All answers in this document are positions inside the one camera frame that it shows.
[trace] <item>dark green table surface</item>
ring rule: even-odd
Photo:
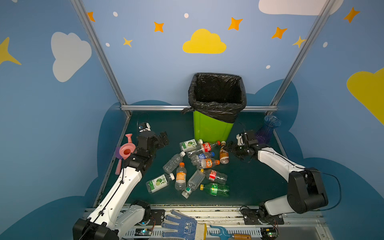
[[[132,141],[137,143],[136,124],[139,117],[139,123],[149,122],[151,130],[156,134],[166,131],[169,138],[169,145],[157,150],[156,158],[147,174],[133,189],[126,203],[132,203],[135,200],[142,200],[151,204],[191,204],[191,205],[258,205],[262,201],[270,200],[286,194],[287,183],[283,177],[277,174],[267,165],[252,160],[250,163],[242,162],[230,154],[228,164],[220,164],[213,169],[228,175],[227,185],[230,187],[230,197],[211,196],[200,191],[194,191],[188,199],[181,195],[181,191],[175,189],[175,181],[164,189],[149,194],[146,188],[146,182],[160,176],[164,173],[163,165],[176,153],[180,152],[179,143],[190,140],[194,137],[193,115],[187,113],[182,115],[180,112],[173,111],[149,111],[147,115],[142,112],[133,112],[126,133],[133,133]],[[257,131],[263,125],[264,113],[240,113],[237,121],[234,123],[232,131],[227,142],[235,141],[236,135],[243,132],[243,125],[247,130]],[[122,144],[127,143],[127,137],[123,138]],[[276,139],[272,136],[269,145],[277,152],[280,152]],[[218,156],[219,147],[214,149]],[[114,174],[117,166],[117,159],[112,168],[103,198],[116,182],[118,176]],[[184,157],[183,162],[187,169],[187,181],[196,171],[188,157]]]

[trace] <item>yellow cloud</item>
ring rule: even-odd
[[[382,124],[384,124],[384,68],[376,73],[357,72],[347,81],[347,88]]]
[[[192,34],[191,40],[183,44],[183,50],[186,53],[218,54],[224,52],[226,48],[220,36],[207,29],[197,30]]]

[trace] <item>blue glass vase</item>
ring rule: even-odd
[[[257,141],[259,141],[259,144],[268,144],[271,140],[273,129],[280,127],[280,125],[281,121],[276,116],[265,116],[264,125],[255,134]]]

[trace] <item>black trash bag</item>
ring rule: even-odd
[[[196,73],[188,90],[190,108],[181,113],[199,111],[211,118],[234,123],[247,105],[245,87],[240,76],[223,73]]]

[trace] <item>white cloud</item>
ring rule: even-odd
[[[331,14],[336,12],[344,0],[336,0]],[[267,14],[319,15],[326,0],[260,0],[259,9]]]
[[[60,82],[68,81],[91,57],[91,45],[76,34],[56,32],[51,38],[53,74]]]

